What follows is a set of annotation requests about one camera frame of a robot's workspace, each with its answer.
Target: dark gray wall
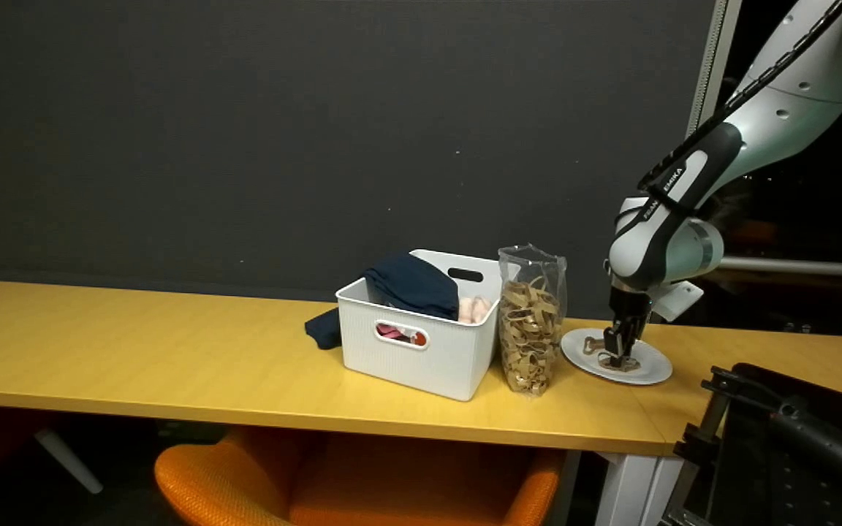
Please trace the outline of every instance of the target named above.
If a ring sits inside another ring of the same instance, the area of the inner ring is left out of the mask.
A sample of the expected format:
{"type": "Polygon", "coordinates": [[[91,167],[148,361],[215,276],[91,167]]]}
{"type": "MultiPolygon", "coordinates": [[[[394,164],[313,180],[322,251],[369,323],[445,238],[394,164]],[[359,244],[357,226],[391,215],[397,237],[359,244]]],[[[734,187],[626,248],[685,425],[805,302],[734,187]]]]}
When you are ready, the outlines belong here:
{"type": "Polygon", "coordinates": [[[708,0],[0,0],[0,276],[329,297],[397,248],[569,260],[682,134],[708,0]]]}

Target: floor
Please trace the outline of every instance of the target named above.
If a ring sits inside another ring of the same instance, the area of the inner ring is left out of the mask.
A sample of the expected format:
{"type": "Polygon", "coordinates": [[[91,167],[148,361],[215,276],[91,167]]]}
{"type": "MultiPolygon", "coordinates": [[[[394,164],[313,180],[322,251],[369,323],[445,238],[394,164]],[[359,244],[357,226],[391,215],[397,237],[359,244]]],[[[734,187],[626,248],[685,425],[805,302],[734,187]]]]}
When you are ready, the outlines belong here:
{"type": "MultiPolygon", "coordinates": [[[[87,494],[34,440],[0,468],[0,526],[179,526],[153,481],[153,457],[172,440],[211,440],[215,425],[158,424],[141,416],[66,414],[59,435],[103,479],[87,494]]],[[[581,460],[569,526],[594,522],[597,463],[581,460]]]]}

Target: white plastic basket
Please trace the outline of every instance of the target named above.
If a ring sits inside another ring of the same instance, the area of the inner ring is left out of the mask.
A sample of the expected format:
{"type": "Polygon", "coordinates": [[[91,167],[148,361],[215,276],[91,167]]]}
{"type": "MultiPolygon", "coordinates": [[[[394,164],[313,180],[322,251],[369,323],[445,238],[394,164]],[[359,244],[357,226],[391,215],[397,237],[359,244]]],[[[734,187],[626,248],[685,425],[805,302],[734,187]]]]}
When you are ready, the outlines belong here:
{"type": "Polygon", "coordinates": [[[460,297],[481,297],[489,311],[477,323],[378,302],[365,276],[335,289],[341,364],[422,392],[471,399],[490,364],[498,335],[499,262],[416,248],[457,279],[460,297]]]}

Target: wooden tabletop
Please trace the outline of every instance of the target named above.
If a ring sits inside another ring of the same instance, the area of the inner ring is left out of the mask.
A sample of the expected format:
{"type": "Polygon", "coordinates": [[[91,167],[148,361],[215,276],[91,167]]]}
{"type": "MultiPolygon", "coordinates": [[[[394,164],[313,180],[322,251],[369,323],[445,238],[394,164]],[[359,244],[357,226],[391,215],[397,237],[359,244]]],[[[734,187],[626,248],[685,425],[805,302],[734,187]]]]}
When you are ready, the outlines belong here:
{"type": "MultiPolygon", "coordinates": [[[[842,335],[648,323],[671,378],[616,386],[557,361],[541,396],[490,367],[473,399],[348,370],[303,321],[318,301],[0,279],[0,405],[669,456],[711,364],[753,361],[842,392],[842,335]]],[[[569,317],[569,326],[601,321],[569,317]]]]}

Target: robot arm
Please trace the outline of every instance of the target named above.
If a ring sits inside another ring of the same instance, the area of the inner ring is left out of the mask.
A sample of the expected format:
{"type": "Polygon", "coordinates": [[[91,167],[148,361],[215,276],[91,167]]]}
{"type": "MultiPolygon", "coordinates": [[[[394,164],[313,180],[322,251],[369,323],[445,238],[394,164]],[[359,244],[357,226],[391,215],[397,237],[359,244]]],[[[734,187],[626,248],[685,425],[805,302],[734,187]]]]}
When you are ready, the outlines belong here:
{"type": "Polygon", "coordinates": [[[842,0],[799,0],[731,102],[622,202],[607,248],[614,326],[601,342],[614,364],[639,335],[658,286],[721,260],[720,231],[695,209],[734,177],[799,155],[838,113],[842,0]]]}

